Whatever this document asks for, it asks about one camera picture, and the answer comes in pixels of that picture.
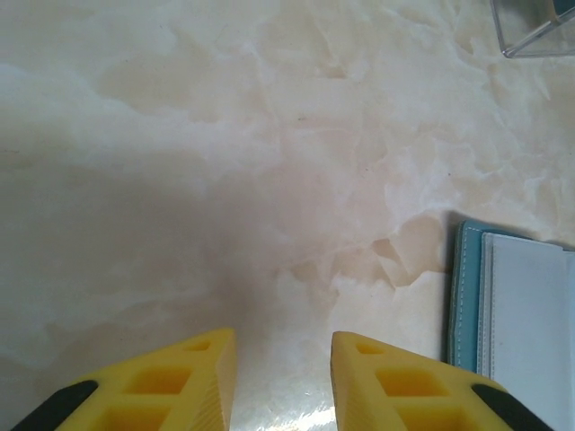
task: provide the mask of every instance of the teal notebook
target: teal notebook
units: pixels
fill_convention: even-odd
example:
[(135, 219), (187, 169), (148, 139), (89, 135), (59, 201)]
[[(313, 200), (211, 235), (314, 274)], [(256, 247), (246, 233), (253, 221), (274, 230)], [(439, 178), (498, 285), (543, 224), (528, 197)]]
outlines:
[(575, 431), (575, 252), (473, 220), (457, 233), (448, 361)]

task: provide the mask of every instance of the yellow object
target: yellow object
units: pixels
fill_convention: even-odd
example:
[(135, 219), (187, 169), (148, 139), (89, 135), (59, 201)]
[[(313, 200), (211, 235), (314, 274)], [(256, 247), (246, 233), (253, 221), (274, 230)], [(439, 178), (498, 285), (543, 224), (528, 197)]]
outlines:
[(85, 375), (98, 389), (58, 431), (229, 429), (233, 330), (214, 330)]
[(350, 332), (332, 340), (339, 431), (509, 430), (472, 391), (480, 375)]

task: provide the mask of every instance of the transparent container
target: transparent container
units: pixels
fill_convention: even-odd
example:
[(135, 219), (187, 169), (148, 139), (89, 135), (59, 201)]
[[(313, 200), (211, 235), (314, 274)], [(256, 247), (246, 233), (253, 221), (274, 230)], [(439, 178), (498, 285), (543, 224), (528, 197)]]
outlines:
[(575, 0), (491, 0), (505, 57), (575, 55)]

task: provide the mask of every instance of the square hole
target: square hole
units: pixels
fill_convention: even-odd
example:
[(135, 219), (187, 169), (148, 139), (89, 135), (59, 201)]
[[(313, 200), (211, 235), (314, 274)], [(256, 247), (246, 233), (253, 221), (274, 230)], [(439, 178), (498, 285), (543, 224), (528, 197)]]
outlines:
[(401, 406), (397, 413), (408, 431), (474, 431), (477, 424), (459, 407)]
[(177, 394), (190, 378), (191, 370), (183, 367), (153, 367), (140, 372), (124, 393)]
[(188, 350), (190, 352), (203, 352), (204, 350), (208, 350), (209, 346), (209, 341), (200, 341), (199, 343), (187, 346), (184, 350)]
[(359, 343), (356, 345), (356, 349), (359, 353), (363, 355), (382, 355), (384, 350), (377, 346), (371, 346), (365, 343)]
[(93, 431), (157, 431), (169, 411), (159, 406), (112, 407), (102, 415)]
[(411, 368), (385, 369), (376, 373), (377, 380), (390, 397), (437, 397), (448, 395), (435, 376)]

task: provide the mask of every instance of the beige marble pattern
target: beige marble pattern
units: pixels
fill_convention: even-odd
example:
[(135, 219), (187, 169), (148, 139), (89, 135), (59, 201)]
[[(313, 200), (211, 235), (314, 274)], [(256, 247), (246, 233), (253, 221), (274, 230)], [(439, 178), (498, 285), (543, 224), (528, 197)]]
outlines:
[(331, 334), (439, 357), (455, 213), (575, 244), (575, 61), (487, 0), (4, 0), (0, 428), (237, 329), (234, 430), (335, 429)]

